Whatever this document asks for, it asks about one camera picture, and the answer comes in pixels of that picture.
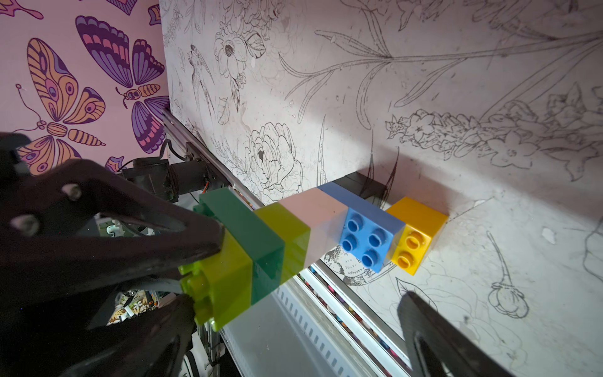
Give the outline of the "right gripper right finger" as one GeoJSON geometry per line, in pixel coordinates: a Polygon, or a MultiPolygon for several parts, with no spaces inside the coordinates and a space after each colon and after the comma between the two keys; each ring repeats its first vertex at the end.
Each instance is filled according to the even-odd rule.
{"type": "Polygon", "coordinates": [[[412,376],[509,376],[414,292],[397,308],[412,376]]]}

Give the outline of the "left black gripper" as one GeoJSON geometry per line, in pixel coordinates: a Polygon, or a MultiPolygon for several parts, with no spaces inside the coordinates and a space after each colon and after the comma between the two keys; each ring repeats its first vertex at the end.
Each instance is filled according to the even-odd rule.
{"type": "Polygon", "coordinates": [[[218,221],[170,204],[90,160],[30,173],[23,134],[1,136],[1,374],[62,376],[63,351],[110,326],[117,293],[221,250],[218,221]]]}

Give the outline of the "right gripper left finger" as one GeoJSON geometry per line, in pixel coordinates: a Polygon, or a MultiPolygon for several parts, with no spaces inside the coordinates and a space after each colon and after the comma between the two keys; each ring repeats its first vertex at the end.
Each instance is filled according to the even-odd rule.
{"type": "Polygon", "coordinates": [[[194,327],[193,300],[172,303],[117,325],[94,328],[68,343],[62,376],[177,376],[194,327]]]}

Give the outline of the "lime green lego brick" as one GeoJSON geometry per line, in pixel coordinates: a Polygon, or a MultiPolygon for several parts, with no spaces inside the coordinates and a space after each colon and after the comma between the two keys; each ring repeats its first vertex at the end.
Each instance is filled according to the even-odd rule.
{"type": "Polygon", "coordinates": [[[251,307],[253,265],[229,231],[221,251],[178,268],[183,292],[194,301],[195,322],[218,332],[251,307]]]}
{"type": "Polygon", "coordinates": [[[304,269],[311,229],[279,203],[261,207],[256,215],[284,241],[280,283],[284,284],[304,269]]]}

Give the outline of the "dark green lego brick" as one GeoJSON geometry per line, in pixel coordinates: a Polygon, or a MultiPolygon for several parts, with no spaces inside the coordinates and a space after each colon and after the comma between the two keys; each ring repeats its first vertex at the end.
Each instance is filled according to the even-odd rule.
{"type": "Polygon", "coordinates": [[[237,194],[229,188],[204,193],[194,212],[223,224],[251,259],[252,304],[280,286],[285,243],[237,194]]]}

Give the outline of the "blue lego brick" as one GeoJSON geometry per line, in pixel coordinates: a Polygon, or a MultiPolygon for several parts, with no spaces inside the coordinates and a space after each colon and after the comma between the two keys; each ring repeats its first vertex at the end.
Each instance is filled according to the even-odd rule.
{"type": "Polygon", "coordinates": [[[348,207],[339,240],[343,251],[369,270],[381,272],[393,256],[405,223],[333,182],[319,189],[348,207]]]}

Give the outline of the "cream white lego brick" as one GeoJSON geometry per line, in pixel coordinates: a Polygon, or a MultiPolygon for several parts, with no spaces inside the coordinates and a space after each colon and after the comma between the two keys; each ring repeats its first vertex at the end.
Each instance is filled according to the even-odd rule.
{"type": "Polygon", "coordinates": [[[339,245],[348,207],[319,188],[282,199],[279,204],[310,228],[304,267],[339,245]]]}

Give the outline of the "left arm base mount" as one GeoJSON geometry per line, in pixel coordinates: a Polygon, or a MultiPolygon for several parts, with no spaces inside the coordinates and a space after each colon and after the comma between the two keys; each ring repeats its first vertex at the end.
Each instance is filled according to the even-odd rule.
{"type": "Polygon", "coordinates": [[[137,187],[166,201],[176,203],[180,196],[208,193],[229,186],[229,181],[202,151],[188,142],[186,153],[177,163],[161,157],[133,160],[117,173],[137,187]]]}

